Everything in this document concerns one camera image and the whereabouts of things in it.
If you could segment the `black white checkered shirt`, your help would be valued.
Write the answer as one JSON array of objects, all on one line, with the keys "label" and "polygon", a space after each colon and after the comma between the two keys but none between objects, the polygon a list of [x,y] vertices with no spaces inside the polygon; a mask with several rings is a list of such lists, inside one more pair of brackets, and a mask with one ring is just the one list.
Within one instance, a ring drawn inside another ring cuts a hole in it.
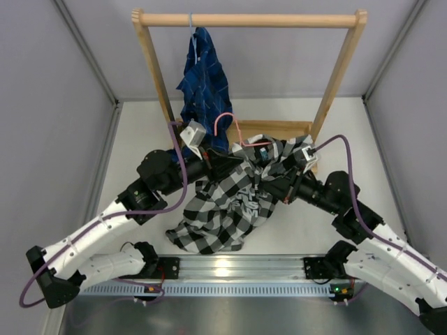
[{"label": "black white checkered shirt", "polygon": [[278,202],[261,184],[288,172],[286,159],[299,156],[309,143],[307,135],[289,140],[255,135],[243,145],[234,143],[230,153],[242,163],[219,182],[195,183],[196,194],[186,204],[182,220],[165,232],[168,240],[186,252],[203,255],[240,250]]}]

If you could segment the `pink wire hanger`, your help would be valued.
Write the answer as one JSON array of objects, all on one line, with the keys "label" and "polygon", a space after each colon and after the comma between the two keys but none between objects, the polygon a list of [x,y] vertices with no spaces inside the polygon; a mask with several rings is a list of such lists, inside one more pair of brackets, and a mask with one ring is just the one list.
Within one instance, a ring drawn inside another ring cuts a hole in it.
[{"label": "pink wire hanger", "polygon": [[236,131],[237,131],[237,138],[239,140],[239,145],[241,147],[261,147],[264,145],[269,145],[270,142],[257,142],[257,143],[246,143],[244,142],[244,140],[242,139],[242,131],[240,130],[237,118],[234,116],[233,113],[231,112],[224,112],[221,113],[214,121],[214,136],[216,137],[218,135],[218,123],[220,121],[221,118],[223,118],[224,116],[229,116],[232,118],[232,121],[235,122],[235,127],[236,127]]}]

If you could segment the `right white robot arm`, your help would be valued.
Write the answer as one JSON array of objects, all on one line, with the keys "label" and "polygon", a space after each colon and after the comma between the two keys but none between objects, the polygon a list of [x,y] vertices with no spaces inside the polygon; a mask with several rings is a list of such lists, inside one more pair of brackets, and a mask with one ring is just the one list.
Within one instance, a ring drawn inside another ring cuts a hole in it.
[{"label": "right white robot arm", "polygon": [[446,271],[399,237],[382,217],[358,201],[360,191],[345,171],[325,182],[290,171],[261,187],[283,203],[303,200],[335,218],[343,236],[325,255],[334,277],[358,278],[405,305],[433,334],[446,333]]}]

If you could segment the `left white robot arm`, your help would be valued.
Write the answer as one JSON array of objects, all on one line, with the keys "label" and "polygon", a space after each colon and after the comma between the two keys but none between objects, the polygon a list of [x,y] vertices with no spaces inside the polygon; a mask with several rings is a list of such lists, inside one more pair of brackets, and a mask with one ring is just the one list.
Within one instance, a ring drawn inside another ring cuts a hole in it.
[{"label": "left white robot arm", "polygon": [[191,182],[202,177],[220,181],[242,161],[211,148],[200,148],[198,156],[178,162],[167,151],[149,152],[137,168],[139,177],[97,217],[55,244],[34,246],[26,252],[33,271],[30,281],[38,284],[43,302],[48,308],[59,308],[82,290],[111,278],[136,274],[153,277],[158,257],[147,242],[138,242],[129,252],[97,252],[120,235],[176,209],[176,204],[167,204],[164,195],[186,192]]}]

